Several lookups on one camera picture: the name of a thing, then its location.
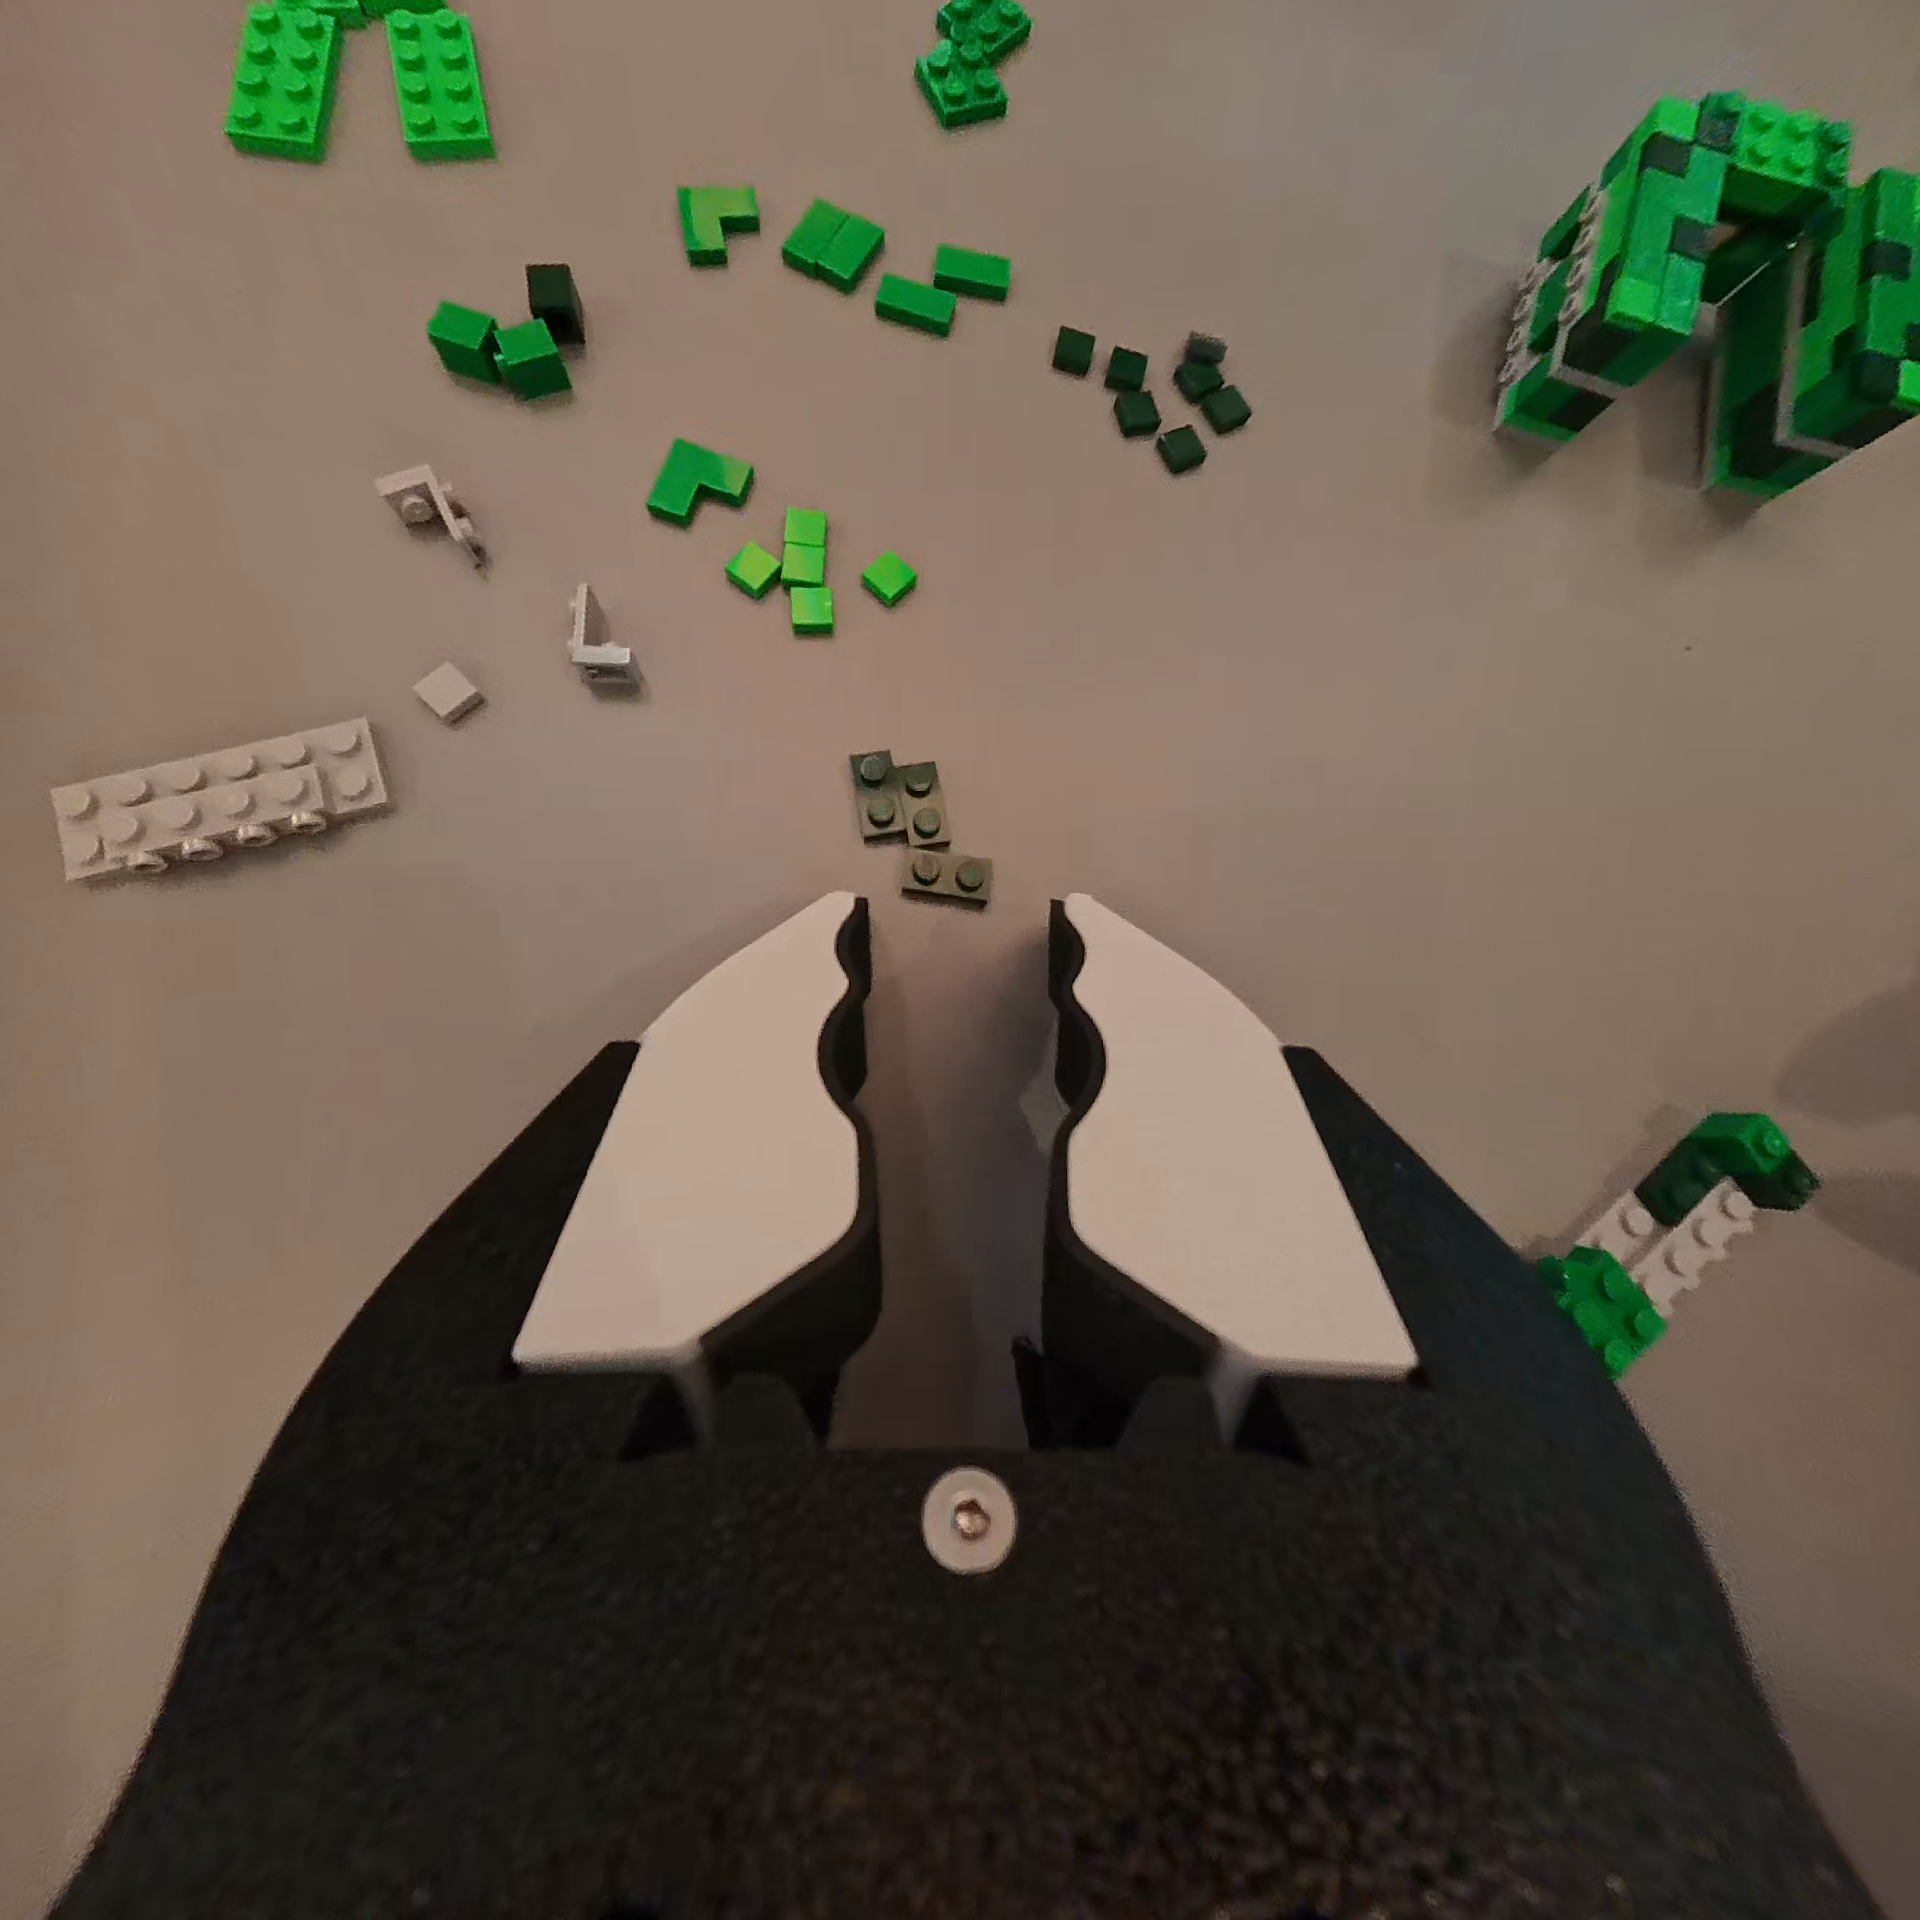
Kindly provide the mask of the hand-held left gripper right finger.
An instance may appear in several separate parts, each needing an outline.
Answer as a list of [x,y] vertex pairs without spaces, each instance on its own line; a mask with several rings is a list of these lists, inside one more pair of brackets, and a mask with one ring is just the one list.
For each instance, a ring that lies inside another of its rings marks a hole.
[[1089,894],[1050,904],[1046,964],[1042,1446],[1378,1444],[1421,1362],[1284,1044]]

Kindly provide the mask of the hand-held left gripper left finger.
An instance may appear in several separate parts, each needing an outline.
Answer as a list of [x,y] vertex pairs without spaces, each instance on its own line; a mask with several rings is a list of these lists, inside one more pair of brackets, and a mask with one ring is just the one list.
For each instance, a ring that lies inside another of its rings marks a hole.
[[869,904],[829,892],[639,1035],[534,1299],[519,1374],[648,1374],[700,1431],[742,1375],[823,1442],[882,1308],[866,1082]]

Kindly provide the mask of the green and grey brick assembly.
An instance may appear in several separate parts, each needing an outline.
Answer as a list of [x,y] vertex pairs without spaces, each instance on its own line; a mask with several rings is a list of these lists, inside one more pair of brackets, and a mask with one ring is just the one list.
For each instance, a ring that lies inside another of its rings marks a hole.
[[1713,1111],[1533,1268],[1604,1374],[1620,1380],[1666,1336],[1679,1295],[1763,1212],[1797,1212],[1819,1186],[1771,1115]]

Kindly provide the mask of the light grey long studded plate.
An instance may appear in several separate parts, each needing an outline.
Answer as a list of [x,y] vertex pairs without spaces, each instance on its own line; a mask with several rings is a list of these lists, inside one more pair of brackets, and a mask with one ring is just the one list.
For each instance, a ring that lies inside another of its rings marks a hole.
[[131,808],[178,797],[199,802],[232,785],[244,785],[264,797],[267,780],[281,773],[306,782],[304,806],[334,818],[378,812],[387,803],[386,775],[372,722],[365,717],[278,732],[239,745],[76,780],[56,785],[53,802],[63,818],[79,820],[97,808]]
[[327,823],[320,770],[264,759],[244,771],[201,757],[56,784],[50,802],[69,881],[217,860]]

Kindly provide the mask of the cluster of dark green tiles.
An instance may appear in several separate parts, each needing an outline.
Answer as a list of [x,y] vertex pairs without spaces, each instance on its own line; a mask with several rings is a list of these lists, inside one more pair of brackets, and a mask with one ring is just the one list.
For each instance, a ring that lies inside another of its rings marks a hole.
[[1113,345],[1097,361],[1092,330],[1062,323],[1056,330],[1047,364],[1070,378],[1092,378],[1110,400],[1116,431],[1125,442],[1152,443],[1165,474],[1188,475],[1202,468],[1214,440],[1233,436],[1253,417],[1252,402],[1227,378],[1229,345],[1225,338],[1191,330],[1172,360],[1169,387],[1188,413],[1164,413],[1149,383],[1148,352]]

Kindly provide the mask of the green brick model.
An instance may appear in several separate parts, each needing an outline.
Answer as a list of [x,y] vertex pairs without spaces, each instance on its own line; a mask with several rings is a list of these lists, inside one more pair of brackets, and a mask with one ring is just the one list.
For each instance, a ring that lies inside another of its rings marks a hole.
[[1568,443],[1703,345],[1701,489],[1779,497],[1918,417],[1918,180],[1737,90],[1657,97],[1518,282],[1493,427]]

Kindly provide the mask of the green stacked bricks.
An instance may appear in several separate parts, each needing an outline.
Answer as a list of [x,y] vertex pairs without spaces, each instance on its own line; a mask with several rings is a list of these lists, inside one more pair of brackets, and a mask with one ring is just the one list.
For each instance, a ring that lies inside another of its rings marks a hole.
[[931,25],[913,78],[937,124],[949,131],[1004,117],[1000,68],[1032,35],[1028,10],[1019,1],[942,1]]

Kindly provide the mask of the light grey bracket brick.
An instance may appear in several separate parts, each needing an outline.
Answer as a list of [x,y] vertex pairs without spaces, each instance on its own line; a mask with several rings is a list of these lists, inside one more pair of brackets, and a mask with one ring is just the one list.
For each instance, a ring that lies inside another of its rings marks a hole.
[[608,615],[587,581],[575,583],[570,596],[565,658],[598,696],[638,699],[644,691],[634,649],[611,636]]
[[378,497],[391,508],[401,525],[444,535],[473,567],[487,566],[487,548],[475,522],[453,489],[429,463],[400,468],[376,478]]

